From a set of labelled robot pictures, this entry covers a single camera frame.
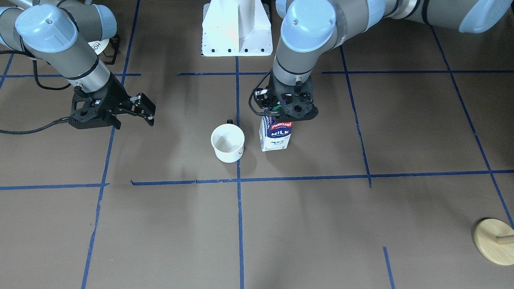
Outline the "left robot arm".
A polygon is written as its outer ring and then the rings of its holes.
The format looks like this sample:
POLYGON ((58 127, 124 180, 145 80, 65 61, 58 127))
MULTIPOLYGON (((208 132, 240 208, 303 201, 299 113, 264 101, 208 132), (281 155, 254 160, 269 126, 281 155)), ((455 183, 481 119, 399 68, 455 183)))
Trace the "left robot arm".
POLYGON ((279 122, 311 120, 311 73, 319 57, 382 19, 406 19, 461 33, 483 33, 512 5, 511 0, 277 0, 280 38, 268 86, 249 96, 255 115, 279 122))

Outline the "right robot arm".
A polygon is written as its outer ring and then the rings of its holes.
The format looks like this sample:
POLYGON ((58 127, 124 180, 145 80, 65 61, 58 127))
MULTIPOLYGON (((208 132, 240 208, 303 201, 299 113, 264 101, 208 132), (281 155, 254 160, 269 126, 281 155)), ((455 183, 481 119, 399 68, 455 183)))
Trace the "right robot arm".
POLYGON ((104 5, 77 0, 15 0, 1 8, 1 44, 9 53, 50 64, 74 89, 70 116, 43 129, 69 123, 77 129, 121 127, 119 114, 154 125, 156 106, 144 94, 132 97, 90 47, 117 32, 114 14, 104 5))

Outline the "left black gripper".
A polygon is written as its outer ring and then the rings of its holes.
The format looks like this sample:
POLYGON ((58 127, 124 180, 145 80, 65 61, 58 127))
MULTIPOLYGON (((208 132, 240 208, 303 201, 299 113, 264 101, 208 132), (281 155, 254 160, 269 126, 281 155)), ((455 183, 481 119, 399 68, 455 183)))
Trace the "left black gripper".
POLYGON ((258 116, 273 117, 277 122, 312 120, 319 113, 314 105, 312 79, 304 83, 298 77, 293 86, 283 84, 268 71, 254 88, 254 101, 264 112, 258 116))

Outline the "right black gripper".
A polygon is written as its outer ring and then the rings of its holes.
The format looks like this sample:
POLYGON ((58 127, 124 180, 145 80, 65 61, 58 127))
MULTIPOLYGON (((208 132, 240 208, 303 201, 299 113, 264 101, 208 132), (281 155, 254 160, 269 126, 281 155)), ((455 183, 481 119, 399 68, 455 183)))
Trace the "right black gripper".
POLYGON ((130 97, 119 80, 111 74, 108 82, 99 90, 85 93, 74 88, 69 124, 77 129, 121 127, 115 115, 130 114, 145 119, 154 126, 156 106, 144 93, 130 97))

